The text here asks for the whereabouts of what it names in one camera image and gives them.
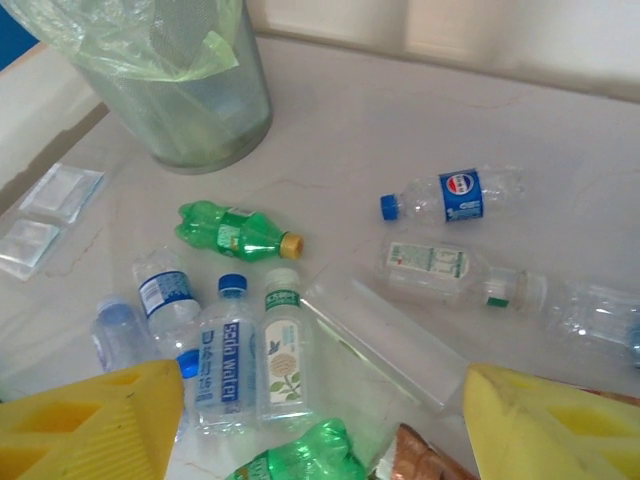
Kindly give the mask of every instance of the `plastic bottle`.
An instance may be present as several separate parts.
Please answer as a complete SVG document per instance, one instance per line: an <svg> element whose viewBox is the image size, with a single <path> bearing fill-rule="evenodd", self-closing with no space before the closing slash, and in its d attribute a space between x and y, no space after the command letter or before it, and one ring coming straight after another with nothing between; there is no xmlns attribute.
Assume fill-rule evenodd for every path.
<svg viewBox="0 0 640 480"><path fill-rule="evenodd" d="M522 196L521 176L516 167L481 167L414 180L404 192L380 197L382 217L437 224L502 213Z"/></svg>
<svg viewBox="0 0 640 480"><path fill-rule="evenodd" d="M243 431L256 414L257 322L245 299L247 279L220 277L220 299L199 317L200 369L195 406L205 430Z"/></svg>
<svg viewBox="0 0 640 480"><path fill-rule="evenodd" d="M277 257L296 260L304 241L281 231L260 212L221 207L202 200L182 205L176 235L194 248L208 248L247 262Z"/></svg>
<svg viewBox="0 0 640 480"><path fill-rule="evenodd" d="M198 330L201 308L193 298L189 278L168 247L139 258L133 275L147 315L149 331L164 358L176 358L185 378L198 372Z"/></svg>
<svg viewBox="0 0 640 480"><path fill-rule="evenodd" d="M365 480L342 420L311 427L302 437L267 450L225 480Z"/></svg>
<svg viewBox="0 0 640 480"><path fill-rule="evenodd" d="M640 368L640 295L569 282L554 288L547 311L554 337L609 356L626 347Z"/></svg>
<svg viewBox="0 0 640 480"><path fill-rule="evenodd" d="M466 247L411 233L385 239L376 274L392 291L453 307L489 305L531 315L547 297L543 276L493 267Z"/></svg>
<svg viewBox="0 0 640 480"><path fill-rule="evenodd" d="M160 358L141 313L120 295L109 295L100 301L91 337L105 372Z"/></svg>
<svg viewBox="0 0 640 480"><path fill-rule="evenodd" d="M266 277L265 311L258 346L262 369L257 392L258 418L270 421L311 414L309 331L300 309L300 277L290 268Z"/></svg>

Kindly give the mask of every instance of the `table surface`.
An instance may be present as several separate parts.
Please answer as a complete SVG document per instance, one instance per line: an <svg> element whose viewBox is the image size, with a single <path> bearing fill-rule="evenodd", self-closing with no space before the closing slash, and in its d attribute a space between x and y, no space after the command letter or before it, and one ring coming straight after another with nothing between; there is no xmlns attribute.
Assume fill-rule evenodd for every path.
<svg viewBox="0 0 640 480"><path fill-rule="evenodd" d="M380 218L380 195L415 177L517 165L527 191L515 214L425 232L476 247L500 264L640 290L637 105L292 41L259 45L274 123L235 165L202 176L166 172L113 115L63 158L104 169L107 182L40 273L25 283L1 279L0 397L100 373L89 336L95 305L112 292L136 300L131 264L141 253L173 247L203 305L228 271L261 285L278 262L248 266L174 237L178 206L197 199L263 210L303 234L298 267L309 282L330 263L371 268L391 228ZM254 293L259 299L261 291ZM549 342L540 321L490 309L399 307L470 361L640 395L636 372ZM434 423L339 343L319 336L316 344L325 390L320 413L346 420L363 459L395 422L406 421L473 468L460 425ZM224 478L293 436L187 436L167 478Z"/></svg>

